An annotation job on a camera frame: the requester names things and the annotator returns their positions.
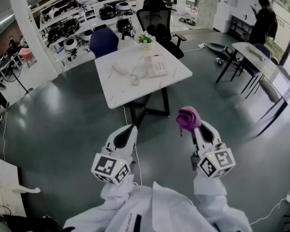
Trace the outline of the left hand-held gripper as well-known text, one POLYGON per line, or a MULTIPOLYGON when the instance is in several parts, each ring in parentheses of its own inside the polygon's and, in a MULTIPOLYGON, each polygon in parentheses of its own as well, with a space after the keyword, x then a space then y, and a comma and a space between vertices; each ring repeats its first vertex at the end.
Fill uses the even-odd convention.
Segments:
POLYGON ((123 126, 109 135, 106 146, 95 155, 91 167, 91 172, 98 180, 120 185, 131 173, 137 135, 135 125, 123 126))

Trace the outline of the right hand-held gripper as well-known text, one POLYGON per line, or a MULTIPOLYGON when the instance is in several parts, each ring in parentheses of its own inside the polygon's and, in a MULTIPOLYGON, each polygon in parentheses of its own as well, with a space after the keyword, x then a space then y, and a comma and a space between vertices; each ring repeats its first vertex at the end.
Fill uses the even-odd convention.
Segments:
POLYGON ((195 128, 192 141, 197 151, 190 157, 192 169, 201 170, 209 179, 225 176, 235 165, 232 151, 221 143, 219 132, 202 120, 200 128, 195 128))

